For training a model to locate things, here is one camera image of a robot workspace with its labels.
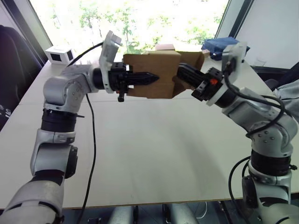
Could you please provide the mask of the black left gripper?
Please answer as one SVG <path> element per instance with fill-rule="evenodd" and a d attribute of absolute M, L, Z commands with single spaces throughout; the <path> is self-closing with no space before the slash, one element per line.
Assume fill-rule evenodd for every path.
<path fill-rule="evenodd" d="M 130 85 L 149 85 L 156 82 L 159 76 L 149 72 L 133 73 L 132 66 L 123 62 L 114 62 L 108 72 L 110 88 L 119 94 L 118 102 L 124 102 Z"/>

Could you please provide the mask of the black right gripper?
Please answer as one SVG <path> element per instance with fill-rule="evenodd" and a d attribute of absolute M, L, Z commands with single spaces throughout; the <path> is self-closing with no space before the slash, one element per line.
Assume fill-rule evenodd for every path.
<path fill-rule="evenodd" d="M 180 63 L 177 76 L 194 87 L 192 96 L 199 101 L 210 100 L 222 86 L 222 72 L 216 68 L 210 68 L 207 73 L 203 73 L 187 63 Z"/>

